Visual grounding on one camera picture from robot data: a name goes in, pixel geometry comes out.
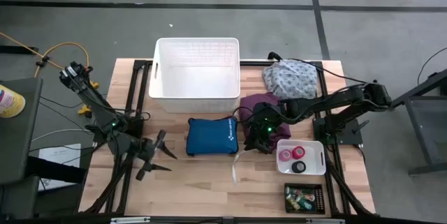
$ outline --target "purple cloth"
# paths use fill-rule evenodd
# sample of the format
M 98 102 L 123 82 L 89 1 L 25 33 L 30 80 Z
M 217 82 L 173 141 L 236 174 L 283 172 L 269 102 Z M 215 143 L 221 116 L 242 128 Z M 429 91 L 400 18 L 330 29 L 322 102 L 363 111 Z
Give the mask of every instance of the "purple cloth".
M 251 96 L 246 96 L 244 98 L 241 98 L 240 106 L 245 106 L 250 109 L 253 109 L 254 105 L 259 102 L 267 102 L 267 103 L 271 103 L 273 105 L 277 105 L 278 98 L 275 95 L 273 95 L 271 92 L 266 93 L 266 94 L 254 94 Z M 251 116 L 250 111 L 245 110 L 245 109 L 239 110 L 240 121 L 244 121 L 245 119 L 248 119 L 248 117 L 250 117 L 250 116 Z M 243 129 L 244 129 L 244 136 L 245 136 L 245 138 L 247 138 L 247 136 L 250 133 L 250 129 L 245 126 L 243 126 Z M 272 133 L 270 135 L 270 139 L 274 142 L 275 148 L 276 148 L 276 143 L 279 140 L 288 139 L 290 137 L 291 137 L 291 130 L 290 130 L 288 124 L 286 124 L 286 123 L 282 123 L 280 126 L 278 126 L 277 132 Z

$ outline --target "gray floor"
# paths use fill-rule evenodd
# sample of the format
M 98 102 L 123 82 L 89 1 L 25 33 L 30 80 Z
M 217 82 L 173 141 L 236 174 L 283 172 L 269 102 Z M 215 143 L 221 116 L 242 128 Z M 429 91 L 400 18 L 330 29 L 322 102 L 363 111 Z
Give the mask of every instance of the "gray floor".
M 152 3 L 312 4 L 312 0 L 58 0 Z M 338 6 L 446 6 L 447 0 L 320 0 Z M 395 98 L 416 85 L 425 60 L 447 46 L 447 13 L 343 13 L 323 12 L 331 59 L 341 60 L 346 75 L 377 79 Z M 151 57 L 161 37 L 236 37 L 241 57 L 266 58 L 275 51 L 283 57 L 321 59 L 313 11 L 194 10 L 194 9 L 82 9 L 0 7 L 0 31 L 41 51 L 64 41 L 83 44 L 91 55 L 92 78 L 108 90 L 115 59 Z M 0 44 L 10 42 L 0 38 Z M 56 62 L 84 63 L 82 53 L 67 47 L 53 54 Z M 36 58 L 2 55 L 0 80 L 31 77 Z M 440 54 L 427 65 L 423 77 L 447 66 Z M 60 84 L 58 72 L 45 68 L 43 96 L 66 105 L 79 99 Z M 57 108 L 79 124 L 87 120 L 76 110 Z M 410 178 L 407 170 L 425 164 L 408 114 L 368 113 L 371 123 L 362 130 L 367 170 L 376 210 L 382 216 L 446 222 L 447 174 Z M 76 128 L 41 107 L 34 135 Z M 33 147 L 80 142 L 82 133 L 54 135 Z

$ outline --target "white tray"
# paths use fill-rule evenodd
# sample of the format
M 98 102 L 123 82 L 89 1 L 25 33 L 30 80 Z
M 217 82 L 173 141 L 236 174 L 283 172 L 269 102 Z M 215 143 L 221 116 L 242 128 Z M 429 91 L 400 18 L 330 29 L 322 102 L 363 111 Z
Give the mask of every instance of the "white tray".
M 281 161 L 279 159 L 279 154 L 283 150 L 292 151 L 295 147 L 301 146 L 305 149 L 306 154 L 296 160 L 291 158 L 289 161 Z M 306 164 L 306 170 L 300 174 L 294 173 L 292 171 L 292 164 L 296 161 L 301 160 Z M 323 145 L 318 141 L 306 141 L 306 140 L 280 140 L 277 144 L 277 169 L 278 172 L 284 174 L 295 174 L 295 175 L 323 175 L 326 172 L 326 164 L 324 159 L 324 148 Z

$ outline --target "white string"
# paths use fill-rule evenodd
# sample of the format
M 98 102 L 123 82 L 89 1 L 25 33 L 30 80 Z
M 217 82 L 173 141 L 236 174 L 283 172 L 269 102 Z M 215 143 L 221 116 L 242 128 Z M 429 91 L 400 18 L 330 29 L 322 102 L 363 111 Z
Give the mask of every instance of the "white string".
M 63 129 L 63 130 L 55 130 L 55 131 L 52 131 L 51 133 L 47 133 L 47 134 L 44 134 L 44 135 L 42 135 L 42 136 L 40 136 L 40 137 L 37 137 L 37 138 L 33 139 L 31 142 L 36 141 L 36 140 L 39 140 L 39 139 L 41 139 L 42 137 L 47 137 L 48 135 L 51 135 L 51 134 L 62 133 L 62 132 L 66 132 L 66 131 L 88 131 L 88 130 L 81 130 L 81 129 Z
M 235 168 L 235 166 L 236 166 L 236 162 L 237 162 L 237 160 L 239 159 L 239 157 L 240 157 L 241 154 L 244 154 L 244 153 L 246 153 L 246 152 L 248 152 L 248 151 L 241 151 L 240 153 L 236 154 L 235 159 L 233 160 L 232 172 L 233 172 L 233 183 L 234 183 L 234 184 L 237 183 L 237 179 L 236 179 L 236 168 Z

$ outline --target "spray can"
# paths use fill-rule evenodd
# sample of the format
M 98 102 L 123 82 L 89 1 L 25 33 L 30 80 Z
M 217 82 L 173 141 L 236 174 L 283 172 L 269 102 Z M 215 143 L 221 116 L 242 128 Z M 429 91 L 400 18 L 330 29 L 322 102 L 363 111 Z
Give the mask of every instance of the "spray can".
M 25 107 L 25 98 L 0 84 L 0 117 L 17 116 Z

